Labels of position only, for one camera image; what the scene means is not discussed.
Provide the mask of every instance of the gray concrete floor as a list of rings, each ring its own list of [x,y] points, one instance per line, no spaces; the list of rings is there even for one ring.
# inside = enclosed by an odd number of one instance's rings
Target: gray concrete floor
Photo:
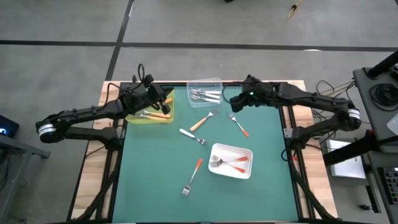
[[[0,2],[0,40],[115,42],[128,0],[17,0]],[[398,7],[394,0],[308,0],[285,19],[294,0],[136,0],[124,42],[265,44],[396,47]],[[34,159],[13,214],[28,223],[66,219],[80,170],[85,141],[42,144],[34,123],[64,109],[96,105],[113,47],[0,45],[0,114],[21,124],[17,138],[52,152]],[[307,52],[301,50],[220,50],[122,48],[112,80],[130,80],[139,63],[156,80],[220,77],[305,80],[314,91],[323,79],[348,82],[352,71],[372,67],[391,52]],[[364,108],[355,88],[355,105]],[[363,125],[344,138],[361,137]],[[369,204],[358,181],[331,178],[340,218],[386,223],[385,212],[360,210]]]

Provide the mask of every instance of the black floor line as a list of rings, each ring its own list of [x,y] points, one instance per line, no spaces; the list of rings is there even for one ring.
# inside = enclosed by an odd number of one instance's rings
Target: black floor line
[[[0,40],[0,45],[113,47],[116,45],[116,43],[91,41]]]
[[[122,47],[169,48],[169,49],[247,49],[247,50],[322,50],[342,52],[395,52],[398,47],[342,47],[305,45],[259,45],[259,44],[190,44],[190,43],[145,43],[123,42]]]
[[[124,38],[124,34],[126,33],[127,29],[127,24],[129,23],[130,19],[130,13],[132,11],[132,4],[134,3],[134,0],[129,0],[129,3],[127,4],[126,12],[124,13],[123,21],[122,21],[122,26],[120,27],[119,35],[118,35],[118,40],[116,42],[116,46],[113,50],[111,61],[109,63],[108,71],[106,72],[105,76],[105,81],[111,81],[114,68],[116,66],[116,62],[118,61],[119,57],[119,52],[121,48],[121,44]]]

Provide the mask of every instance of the table frame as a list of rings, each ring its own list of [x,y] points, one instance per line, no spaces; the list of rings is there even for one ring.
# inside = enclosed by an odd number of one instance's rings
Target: table frame
[[[289,82],[289,83],[297,85],[299,88],[305,90],[303,81],[280,81],[280,82]],[[101,93],[101,99],[99,101],[100,105],[104,103],[103,98],[104,98],[104,96],[106,96],[106,84],[108,84],[108,83],[109,82],[104,83],[103,91]],[[128,82],[112,82],[112,83],[115,83],[117,85],[125,85],[125,83],[128,83]],[[185,86],[187,82],[186,81],[175,81],[175,82],[158,82],[158,83],[160,83],[161,85]],[[227,86],[227,87],[228,86],[240,86],[240,84],[241,84],[241,82],[239,82],[239,81],[223,81],[223,85]],[[113,100],[113,99],[117,98],[119,96],[119,94],[120,94],[120,91],[118,91],[118,89],[110,88],[109,89],[109,100]],[[296,109],[302,110],[302,107],[301,106],[294,106],[294,107],[287,106],[287,107],[279,108],[282,128],[296,127],[297,124],[296,124],[296,119],[295,119],[295,114],[294,114],[294,110],[296,110]],[[113,121],[110,119],[102,119],[102,121],[95,121],[94,128],[96,128],[96,129],[103,128],[103,127],[105,127],[104,124],[106,124],[106,122],[112,122],[114,127],[117,127],[120,125],[122,125],[124,128],[126,127],[125,120]],[[311,117],[310,122],[304,122],[304,123],[305,123],[304,125],[302,125],[302,123],[300,125],[308,126],[308,125],[313,124],[312,117]],[[311,142],[311,144],[318,145],[318,143],[316,141],[315,141],[315,143]],[[101,144],[98,142],[89,142],[88,147],[86,148],[86,154],[93,150],[93,145],[100,146]],[[321,152],[320,151],[316,151],[316,152],[318,154],[320,154],[320,158],[322,158]],[[293,151],[290,149],[287,149],[287,154],[292,155]],[[107,184],[107,181],[109,182],[110,173],[112,173],[114,170],[119,170],[120,165],[121,165],[122,156],[123,156],[123,149],[121,149],[118,152],[106,151],[106,157],[105,157],[105,161],[104,161],[104,171],[102,173],[102,180],[101,180],[101,187],[105,186]],[[297,161],[292,160],[292,162],[295,164],[296,169],[299,170],[300,175],[303,177],[304,182],[308,185],[309,181],[308,181],[308,177],[307,177],[307,171],[306,171],[304,160],[305,160],[305,156],[304,156],[303,152],[297,151]],[[72,200],[72,203],[70,206],[70,211],[67,216],[68,221],[75,222],[75,220],[72,220],[72,218],[78,217],[79,214],[81,214],[82,211],[85,210],[85,208],[86,208],[84,206],[83,207],[79,206],[79,204],[78,204],[79,202],[77,202],[77,200],[76,200],[77,196],[79,195],[79,192],[81,192],[81,188],[80,188],[81,182],[82,182],[82,180],[84,181],[84,177],[82,177],[82,176],[84,175],[83,169],[86,169],[85,163],[86,163],[86,158],[84,159],[82,166],[81,166],[79,179],[76,184],[76,189],[75,189],[73,200]],[[294,178],[292,177],[292,174],[291,174],[292,173],[291,166],[289,166],[289,170],[290,170],[290,178],[292,180],[292,186],[293,186],[293,191],[294,191],[298,219],[303,220],[306,218],[310,218],[311,220],[313,220],[314,218],[319,217],[318,214],[316,212],[314,212],[309,199],[304,196],[301,188],[294,181]],[[112,177],[112,178],[114,178],[114,182],[112,183],[112,185],[113,185],[112,189],[105,191],[106,194],[104,194],[103,195],[104,197],[99,200],[99,203],[96,206],[96,213],[89,220],[90,223],[111,222],[112,217],[113,217],[114,203],[115,203],[115,199],[116,199],[116,191],[117,191],[117,185],[118,185],[118,172],[116,172],[116,173],[117,174],[115,175],[115,177]],[[333,204],[333,206],[329,207],[328,211],[336,217],[336,208],[334,206],[334,202],[332,204]]]

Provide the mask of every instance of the green tabletop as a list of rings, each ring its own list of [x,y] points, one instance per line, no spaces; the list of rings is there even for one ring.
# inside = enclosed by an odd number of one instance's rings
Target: green tabletop
[[[239,87],[229,87],[227,98]],[[205,146],[179,133],[189,131],[210,110],[209,118],[194,134]],[[240,222],[298,220],[289,167],[280,158],[284,149],[279,111],[271,107],[245,107],[235,117],[249,133],[245,137],[228,118],[231,107],[192,108],[185,87],[175,87],[175,117],[171,124],[128,124],[124,142],[113,223],[126,222]],[[215,143],[253,152],[249,179],[235,179],[208,170]],[[203,158],[185,197],[197,160]]]

